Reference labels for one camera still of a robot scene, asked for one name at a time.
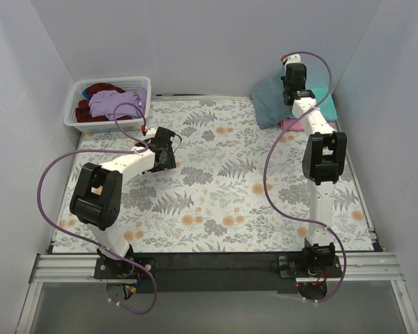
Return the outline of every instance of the table surface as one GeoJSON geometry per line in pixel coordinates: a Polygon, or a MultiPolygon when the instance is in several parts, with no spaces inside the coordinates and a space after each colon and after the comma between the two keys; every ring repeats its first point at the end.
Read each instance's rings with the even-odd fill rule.
{"type": "MultiPolygon", "coordinates": [[[[177,168],[146,173],[123,187],[117,225],[135,252],[299,251],[307,224],[281,217],[263,193],[263,166],[279,129],[260,130],[251,100],[153,102],[148,126],[183,138],[177,168]]],[[[122,133],[84,135],[79,148],[130,150],[122,133]]],[[[302,174],[303,132],[289,132],[270,163],[271,198],[293,216],[308,217],[309,192],[302,174]]],[[[114,154],[79,154],[65,190],[59,224],[93,238],[69,212],[77,176],[86,162],[114,154]]],[[[347,162],[334,193],[332,228],[346,250],[373,250],[361,199],[347,162]]],[[[53,253],[94,253],[95,246],[61,232],[53,253]]]]}

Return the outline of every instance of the teal towel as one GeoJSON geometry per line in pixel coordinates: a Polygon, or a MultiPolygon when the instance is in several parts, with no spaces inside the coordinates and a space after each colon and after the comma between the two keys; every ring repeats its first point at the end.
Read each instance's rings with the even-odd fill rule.
{"type": "MultiPolygon", "coordinates": [[[[283,76],[283,68],[273,77],[260,83],[251,91],[252,102],[256,109],[257,124],[261,129],[267,129],[285,118],[295,118],[291,113],[292,106],[284,104],[284,84],[280,79],[283,76]]],[[[327,87],[311,88],[316,99],[322,99],[328,91],[327,87]]],[[[327,121],[337,120],[333,99],[329,96],[320,106],[320,112],[327,121]]]]}

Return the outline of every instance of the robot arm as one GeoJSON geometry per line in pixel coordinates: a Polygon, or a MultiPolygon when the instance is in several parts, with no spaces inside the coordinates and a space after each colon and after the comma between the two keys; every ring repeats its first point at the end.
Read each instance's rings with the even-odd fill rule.
{"type": "MultiPolygon", "coordinates": [[[[125,154],[101,165],[87,163],[79,174],[70,202],[70,211],[85,223],[97,241],[116,254],[129,257],[131,245],[115,224],[121,206],[122,186],[145,172],[158,172],[176,167],[172,150],[175,133],[163,127],[152,128],[142,138],[149,149],[137,144],[134,154],[125,154]]],[[[106,249],[98,250],[106,265],[117,275],[126,276],[132,268],[116,259],[106,249]]]]}
{"type": "MultiPolygon", "coordinates": [[[[305,88],[307,68],[295,54],[284,60],[284,103],[292,105],[299,118],[316,105],[313,92],[305,88]]],[[[332,198],[346,158],[347,136],[336,132],[324,119],[320,109],[313,110],[301,120],[308,143],[302,161],[310,193],[310,219],[328,227],[332,223],[332,198]]],[[[329,267],[334,261],[334,244],[327,228],[310,224],[302,250],[303,267],[329,267]]]]}

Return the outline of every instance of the white enclosure wall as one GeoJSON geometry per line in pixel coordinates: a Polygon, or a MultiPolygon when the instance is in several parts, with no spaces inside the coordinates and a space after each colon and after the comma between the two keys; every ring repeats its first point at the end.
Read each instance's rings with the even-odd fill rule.
{"type": "MultiPolygon", "coordinates": [[[[77,142],[62,122],[71,85],[29,0],[0,0],[0,334],[14,333],[36,253],[49,243],[36,187],[43,168],[77,142]]],[[[52,217],[69,165],[55,168],[45,186],[52,217]]]]}
{"type": "Polygon", "coordinates": [[[383,0],[334,96],[376,232],[418,316],[418,1],[383,0]]]}
{"type": "Polygon", "coordinates": [[[323,55],[336,83],[380,0],[31,2],[75,81],[146,75],[153,93],[249,95],[299,49],[323,55]]]}

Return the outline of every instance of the plastic laundry basket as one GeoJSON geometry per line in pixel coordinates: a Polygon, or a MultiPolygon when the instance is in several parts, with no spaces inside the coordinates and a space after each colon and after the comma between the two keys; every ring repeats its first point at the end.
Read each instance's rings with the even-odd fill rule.
{"type": "MultiPolygon", "coordinates": [[[[65,125],[69,127],[75,127],[85,134],[96,133],[96,132],[116,132],[119,129],[114,124],[114,121],[109,120],[106,122],[86,122],[79,123],[76,119],[76,108],[80,100],[84,100],[85,97],[82,95],[82,92],[90,87],[93,84],[100,82],[105,82],[112,84],[116,87],[122,88],[126,92],[134,92],[135,94],[138,91],[138,88],[145,88],[147,90],[147,101],[146,101],[146,111],[145,117],[148,116],[148,111],[150,109],[150,96],[152,93],[152,87],[150,85],[150,79],[148,77],[120,77],[120,78],[106,78],[106,79],[91,79],[91,80],[81,80],[74,84],[70,94],[68,96],[68,101],[65,106],[65,117],[63,119],[65,125]]],[[[143,125],[142,118],[134,120],[120,120],[118,124],[124,130],[141,130],[143,125]]]]}

